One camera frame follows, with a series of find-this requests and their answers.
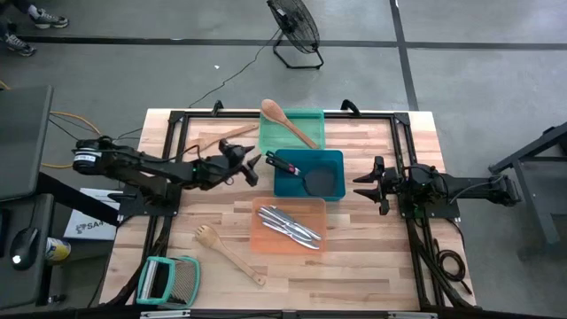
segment wooden spatula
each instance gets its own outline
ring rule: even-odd
[[[219,142],[223,138],[229,138],[229,137],[241,135],[241,134],[246,133],[248,131],[251,131],[253,129],[257,129],[258,126],[259,126],[259,124],[250,124],[250,125],[245,125],[242,128],[233,129],[233,130],[228,131],[226,133],[216,134],[216,135],[208,136],[208,137],[195,138],[194,140],[189,141],[189,144],[187,145],[187,147],[189,148],[193,145],[198,145],[198,149],[200,151],[203,151],[205,148],[211,146],[212,144]],[[197,147],[188,151],[188,153],[192,153],[192,154],[194,154],[196,152],[197,152]]]
[[[195,232],[195,238],[201,245],[214,249],[215,251],[225,255],[230,261],[234,262],[242,271],[244,271],[256,284],[264,285],[266,277],[257,273],[250,266],[246,265],[238,256],[229,250],[221,241],[219,234],[216,233],[211,227],[201,225]]]
[[[307,146],[311,147],[312,149],[318,149],[319,146],[315,142],[309,138],[309,136],[305,135],[301,130],[291,123],[290,119],[285,116],[284,111],[276,102],[265,99],[262,101],[262,114],[266,119],[278,123],[280,125],[285,126],[289,129],[295,136],[297,136],[303,143],[307,144]]]

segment can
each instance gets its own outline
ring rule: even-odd
[[[63,261],[71,253],[71,244],[64,240],[47,237],[45,244],[45,260]]]

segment cheese grater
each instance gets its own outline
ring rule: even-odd
[[[148,257],[138,281],[136,303],[182,309],[190,307],[200,282],[198,261],[187,256]]]

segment green plastic tray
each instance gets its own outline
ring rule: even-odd
[[[290,121],[315,142],[320,149],[325,148],[325,115],[322,110],[298,109],[283,110]],[[280,149],[309,149],[297,136],[284,126],[260,116],[260,150],[276,152]]]

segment orange plastic tray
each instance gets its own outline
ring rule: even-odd
[[[322,236],[315,241],[318,250],[298,244],[290,237],[262,225],[258,216],[261,206],[276,206],[286,212],[296,222],[314,230]],[[250,247],[256,253],[322,253],[326,250],[327,213],[325,201],[321,198],[255,198],[252,201],[252,226]]]

